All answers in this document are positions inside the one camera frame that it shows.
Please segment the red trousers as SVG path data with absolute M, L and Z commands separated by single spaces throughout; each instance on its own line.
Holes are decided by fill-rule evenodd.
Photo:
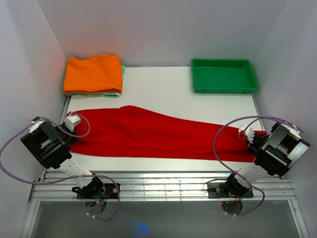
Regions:
M 136 106 L 80 110 L 86 118 L 76 127 L 77 154 L 101 157 L 144 157 L 252 162 L 246 140 L 235 127 L 179 119 Z

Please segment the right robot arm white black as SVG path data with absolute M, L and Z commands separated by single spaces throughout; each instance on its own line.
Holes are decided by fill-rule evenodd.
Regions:
M 254 160 L 228 177 L 223 189 L 230 197 L 244 196 L 263 177 L 285 175 L 310 147 L 297 130 L 280 123 L 273 125 L 269 135 L 258 134 L 250 126 L 240 127 L 239 133 L 247 139 Z

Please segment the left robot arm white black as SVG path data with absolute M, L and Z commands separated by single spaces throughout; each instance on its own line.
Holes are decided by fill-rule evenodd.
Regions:
M 74 176 L 77 186 L 72 191 L 80 198 L 102 198 L 104 183 L 72 159 L 70 145 L 78 141 L 76 126 L 82 122 L 78 115 L 69 115 L 61 125 L 54 126 L 48 119 L 36 117 L 28 133 L 20 140 L 46 169 L 54 169 Z

